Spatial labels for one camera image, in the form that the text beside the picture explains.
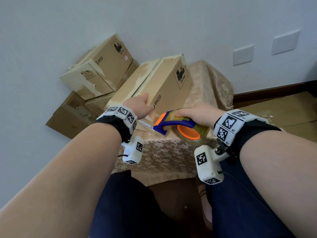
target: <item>person's right arm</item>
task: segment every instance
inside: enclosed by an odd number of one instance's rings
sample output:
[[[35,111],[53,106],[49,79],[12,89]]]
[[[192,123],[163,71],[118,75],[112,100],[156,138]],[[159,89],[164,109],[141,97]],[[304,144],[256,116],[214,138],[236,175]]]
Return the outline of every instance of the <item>person's right arm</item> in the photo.
[[[225,112],[208,104],[177,115],[213,129]],[[268,205],[296,237],[317,237],[317,144],[269,130],[249,139],[241,164]]]

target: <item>hand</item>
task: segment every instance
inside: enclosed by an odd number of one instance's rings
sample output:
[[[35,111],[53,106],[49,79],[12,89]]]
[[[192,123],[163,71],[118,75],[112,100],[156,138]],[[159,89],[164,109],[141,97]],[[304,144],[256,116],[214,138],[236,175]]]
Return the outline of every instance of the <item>hand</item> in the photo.
[[[182,108],[176,112],[178,117],[188,117],[196,123],[214,128],[215,122],[225,113],[218,108],[204,102],[196,104],[193,108]]]
[[[153,105],[146,105],[147,94],[142,96],[138,95],[136,97],[129,98],[123,102],[123,105],[127,108],[132,109],[135,115],[138,116],[138,119],[145,118],[152,110],[154,110]]]

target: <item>tape dispenser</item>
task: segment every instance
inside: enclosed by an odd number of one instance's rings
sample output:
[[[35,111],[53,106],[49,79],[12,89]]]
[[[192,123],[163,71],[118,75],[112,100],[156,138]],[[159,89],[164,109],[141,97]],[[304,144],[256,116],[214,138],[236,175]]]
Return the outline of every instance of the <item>tape dispenser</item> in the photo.
[[[172,132],[181,140],[194,145],[204,144],[210,128],[197,124],[188,117],[175,116],[178,110],[179,109],[176,109],[162,114],[156,121],[153,129],[166,135],[167,130],[165,130],[164,127],[170,126]]]

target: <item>person's left arm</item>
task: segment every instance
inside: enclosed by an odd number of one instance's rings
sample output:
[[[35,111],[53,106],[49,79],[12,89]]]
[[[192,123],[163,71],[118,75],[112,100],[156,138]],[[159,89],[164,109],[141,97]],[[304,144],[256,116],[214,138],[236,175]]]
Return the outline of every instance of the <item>person's left arm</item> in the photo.
[[[141,119],[153,109],[146,98],[124,105]],[[87,238],[120,146],[121,136],[110,124],[83,130],[0,210],[0,237]]]

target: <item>forearm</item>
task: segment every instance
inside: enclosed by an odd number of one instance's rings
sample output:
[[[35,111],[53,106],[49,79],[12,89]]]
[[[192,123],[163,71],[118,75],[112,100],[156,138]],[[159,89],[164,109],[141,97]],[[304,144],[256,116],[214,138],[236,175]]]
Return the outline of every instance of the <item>forearm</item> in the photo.
[[[253,136],[240,152],[248,177],[298,237],[317,236],[317,144],[280,131]]]
[[[0,211],[0,236],[88,237],[120,145],[113,126],[86,128]]]

